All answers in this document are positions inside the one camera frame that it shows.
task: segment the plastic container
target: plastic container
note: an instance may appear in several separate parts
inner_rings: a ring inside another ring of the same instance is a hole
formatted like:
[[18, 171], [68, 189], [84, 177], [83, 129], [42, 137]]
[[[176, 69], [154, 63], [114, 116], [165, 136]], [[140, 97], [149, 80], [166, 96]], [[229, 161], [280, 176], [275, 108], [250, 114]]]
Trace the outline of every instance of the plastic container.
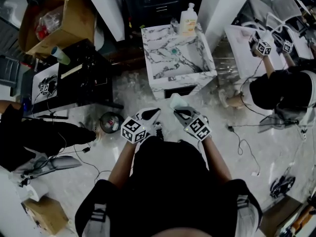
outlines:
[[114, 133], [116, 131], [120, 131], [120, 127], [123, 122], [123, 117], [113, 112], [104, 113], [100, 118], [100, 126], [102, 130], [106, 133]]
[[194, 36], [194, 28], [197, 23], [198, 15], [193, 10], [194, 3], [189, 3], [188, 10], [181, 12], [180, 29], [178, 34], [183, 36]]
[[63, 20], [63, 9], [64, 7], [60, 6], [39, 18], [35, 33], [40, 41], [60, 27]]

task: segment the marble countertop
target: marble countertop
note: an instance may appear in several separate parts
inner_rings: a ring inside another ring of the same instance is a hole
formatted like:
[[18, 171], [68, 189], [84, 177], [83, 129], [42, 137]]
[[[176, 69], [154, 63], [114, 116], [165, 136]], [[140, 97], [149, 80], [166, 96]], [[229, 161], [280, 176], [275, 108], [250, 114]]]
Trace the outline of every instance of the marble countertop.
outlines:
[[212, 72], [213, 58], [200, 24], [192, 37], [173, 36], [170, 25], [142, 29], [145, 59], [150, 83], [161, 78]]

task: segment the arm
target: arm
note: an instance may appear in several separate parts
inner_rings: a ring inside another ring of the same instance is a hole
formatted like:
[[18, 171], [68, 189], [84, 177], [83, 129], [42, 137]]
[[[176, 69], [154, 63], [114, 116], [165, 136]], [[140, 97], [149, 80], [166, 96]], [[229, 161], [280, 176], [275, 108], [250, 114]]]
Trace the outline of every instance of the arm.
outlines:
[[109, 182], [122, 189], [130, 176], [130, 169], [135, 154], [136, 144], [127, 142], [109, 176]]
[[285, 60], [286, 60], [286, 63], [289, 67], [294, 67], [296, 66], [296, 64], [294, 63], [294, 61], [292, 60], [292, 57], [289, 53], [287, 52], [282, 52], [284, 57], [285, 57]]
[[6, 100], [0, 100], [0, 114], [3, 114], [8, 108], [9, 105], [12, 105], [14, 109], [19, 110], [21, 108], [21, 104], [16, 103], [16, 102], [11, 102], [11, 101], [6, 101]]
[[208, 136], [202, 141], [202, 144], [206, 154], [209, 170], [216, 175], [219, 183], [225, 184], [232, 180], [232, 175], [217, 147], [215, 146], [212, 138]]
[[270, 61], [270, 58], [268, 56], [263, 57], [263, 63], [265, 64], [265, 67], [266, 67], [267, 76], [268, 78], [270, 78], [270, 75], [275, 71]]
[[263, 60], [263, 63], [265, 65], [265, 68], [266, 68], [266, 72], [267, 72], [267, 76], [268, 78], [270, 78], [270, 75], [275, 71], [274, 67], [272, 66], [272, 63], [270, 61], [270, 58], [266, 55], [266, 56], [263, 56], [258, 50], [255, 50], [254, 53], [262, 58]]

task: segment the plastic bag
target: plastic bag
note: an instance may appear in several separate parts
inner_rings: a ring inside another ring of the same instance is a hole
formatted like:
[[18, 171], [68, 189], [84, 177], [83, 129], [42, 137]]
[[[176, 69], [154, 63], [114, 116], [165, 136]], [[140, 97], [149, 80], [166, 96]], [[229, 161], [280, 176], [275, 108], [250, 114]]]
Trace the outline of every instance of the plastic bag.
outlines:
[[64, 6], [57, 7], [37, 20], [35, 34], [40, 41], [60, 27], [63, 20], [63, 10]]

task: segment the white wall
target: white wall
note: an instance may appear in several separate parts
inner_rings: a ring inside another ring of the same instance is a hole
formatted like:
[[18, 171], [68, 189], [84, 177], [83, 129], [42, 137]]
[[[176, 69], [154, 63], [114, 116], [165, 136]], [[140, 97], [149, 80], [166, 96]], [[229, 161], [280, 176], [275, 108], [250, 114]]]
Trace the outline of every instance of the white wall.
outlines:
[[124, 40], [123, 0], [91, 0], [116, 41]]
[[220, 41], [224, 27], [236, 18], [246, 0], [202, 0], [198, 21], [213, 51]]

